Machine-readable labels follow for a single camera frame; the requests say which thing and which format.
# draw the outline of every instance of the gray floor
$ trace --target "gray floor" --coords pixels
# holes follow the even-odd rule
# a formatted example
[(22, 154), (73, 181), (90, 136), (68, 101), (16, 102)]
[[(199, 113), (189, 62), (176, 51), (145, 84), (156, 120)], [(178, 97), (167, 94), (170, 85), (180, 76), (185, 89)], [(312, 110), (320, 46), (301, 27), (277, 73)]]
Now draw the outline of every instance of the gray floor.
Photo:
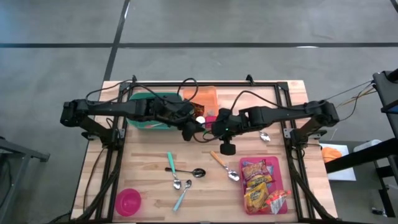
[[(0, 0), (0, 42), (112, 42), (123, 2)], [(389, 0), (133, 0), (121, 42), (397, 42), (397, 24)], [(48, 222), (71, 208), (87, 142), (81, 130), (59, 123), (62, 103), (101, 85), (109, 53), (0, 49), (0, 135), (51, 153), (47, 164), (29, 166), (16, 223)], [(111, 80), (132, 74), (140, 80), (242, 80), (250, 73), (258, 80), (305, 80), (310, 100), (319, 100), (397, 68), (397, 55), (398, 48), (119, 49)], [(380, 107), (377, 95), (363, 98), (355, 114), (324, 139), (391, 138)], [(340, 116), (350, 109), (339, 110)], [(371, 205), (380, 205), (376, 189), (332, 183), (332, 190), (340, 218), (387, 222), (370, 214)]]

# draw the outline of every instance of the pink plate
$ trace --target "pink plate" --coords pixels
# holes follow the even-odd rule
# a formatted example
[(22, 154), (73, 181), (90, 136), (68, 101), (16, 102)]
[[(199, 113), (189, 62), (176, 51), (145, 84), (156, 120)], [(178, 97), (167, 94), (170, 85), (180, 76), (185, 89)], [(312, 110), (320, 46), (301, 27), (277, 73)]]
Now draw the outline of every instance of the pink plate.
[(141, 196), (134, 189), (124, 189), (116, 196), (115, 209), (124, 217), (135, 214), (141, 206)]

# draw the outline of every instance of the orange object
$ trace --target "orange object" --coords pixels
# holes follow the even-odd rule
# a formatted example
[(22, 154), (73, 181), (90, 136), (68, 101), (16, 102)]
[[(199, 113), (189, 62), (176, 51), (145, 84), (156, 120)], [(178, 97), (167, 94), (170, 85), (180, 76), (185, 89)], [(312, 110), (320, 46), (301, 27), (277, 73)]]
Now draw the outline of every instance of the orange object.
[[(189, 99), (195, 93), (195, 88), (184, 88), (183, 97)], [(218, 115), (217, 90), (214, 86), (199, 87), (197, 95), (191, 100), (192, 103), (197, 103), (205, 107), (204, 117)]]
[(331, 147), (324, 147), (322, 149), (322, 157), (325, 163), (330, 162), (334, 159), (340, 158), (343, 156), (341, 152), (337, 149), (333, 149)]

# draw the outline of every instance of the butcher block tabletop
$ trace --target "butcher block tabletop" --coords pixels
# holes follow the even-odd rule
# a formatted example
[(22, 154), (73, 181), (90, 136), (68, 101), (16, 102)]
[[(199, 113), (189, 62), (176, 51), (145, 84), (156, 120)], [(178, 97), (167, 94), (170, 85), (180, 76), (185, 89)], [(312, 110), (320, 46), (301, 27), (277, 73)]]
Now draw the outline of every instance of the butcher block tabletop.
[[(293, 105), (308, 101), (303, 81), (287, 80), (283, 82), (289, 84)], [(103, 87), (115, 84), (117, 82), (104, 82)], [(185, 87), (182, 90), (191, 90), (192, 88), (194, 87)], [(155, 92), (175, 93), (177, 91), (177, 87), (151, 87), (151, 89)], [(118, 86), (103, 90), (99, 100), (106, 101), (117, 97), (118, 90)], [(219, 107), (230, 108), (236, 96), (243, 90), (253, 91), (276, 103), (275, 90), (272, 87), (216, 87)], [(146, 90), (135, 88), (133, 94), (142, 91)], [(253, 95), (243, 94), (236, 103), (233, 113), (237, 114), (238, 110), (251, 106), (275, 108), (275, 106)], [(108, 127), (105, 119), (105, 116), (96, 116), (95, 118), (97, 122)], [(296, 120), (297, 126), (301, 127), (306, 121), (307, 119)], [(264, 142), (257, 131), (245, 133), (236, 136), (232, 140), (232, 143), (236, 145), (236, 154), (224, 156), (220, 154), (221, 142), (219, 140), (205, 144), (196, 142), (193, 139), (190, 142), (186, 142), (182, 139), (181, 131), (138, 130), (134, 126), (128, 125), (118, 182), (118, 193), (123, 189), (136, 189), (141, 195), (142, 203), (139, 211), (130, 217), (122, 217), (114, 211), (113, 222), (296, 222), (297, 215), (292, 195), (289, 195), (286, 199), (288, 208), (286, 214), (246, 214), (243, 207), (241, 183), (233, 182), (229, 179), (226, 171), (210, 155), (210, 151), (215, 151), (230, 169), (236, 171), (239, 171), (239, 160), (242, 157), (276, 156), (279, 160), (284, 189), (291, 190), (292, 186), (280, 123), (275, 123), (263, 131), (270, 136), (270, 142)], [(99, 140), (90, 141), (81, 171), (75, 203), (73, 204), (72, 218), (78, 217), (83, 212), (83, 196), (86, 185), (94, 162), (101, 150), (102, 147)], [(86, 207), (100, 189), (106, 150), (101, 154), (88, 187)], [(206, 170), (206, 176), (202, 178), (194, 178), (189, 173), (177, 173), (182, 183), (185, 183), (188, 179), (192, 180), (192, 186), (188, 189), (177, 212), (173, 212), (173, 207), (183, 190), (175, 190), (172, 186), (172, 180), (174, 179), (172, 173), (164, 171), (165, 167), (170, 167), (167, 152), (172, 153), (176, 169), (193, 170), (202, 168)], [(311, 191), (326, 210), (334, 217), (337, 217), (325, 165), (318, 146), (311, 145), (305, 149), (304, 163)], [(304, 216), (306, 217), (304, 194), (301, 190), (299, 192)], [(110, 190), (105, 196), (103, 217), (106, 216), (108, 211), (109, 196)]]

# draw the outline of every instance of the wooden handle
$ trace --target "wooden handle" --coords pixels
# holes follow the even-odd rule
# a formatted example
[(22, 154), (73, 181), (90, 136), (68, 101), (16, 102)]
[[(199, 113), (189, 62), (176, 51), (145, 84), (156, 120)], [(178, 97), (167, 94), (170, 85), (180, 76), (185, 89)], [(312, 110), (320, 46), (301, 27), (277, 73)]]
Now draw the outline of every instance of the wooden handle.
[(217, 160), (218, 163), (220, 163), (222, 166), (225, 166), (224, 161), (222, 161), (222, 160), (217, 156), (217, 154), (216, 154), (214, 151), (211, 151), (210, 154), (211, 154), (211, 156), (213, 156), (213, 158), (214, 158), (215, 160)]

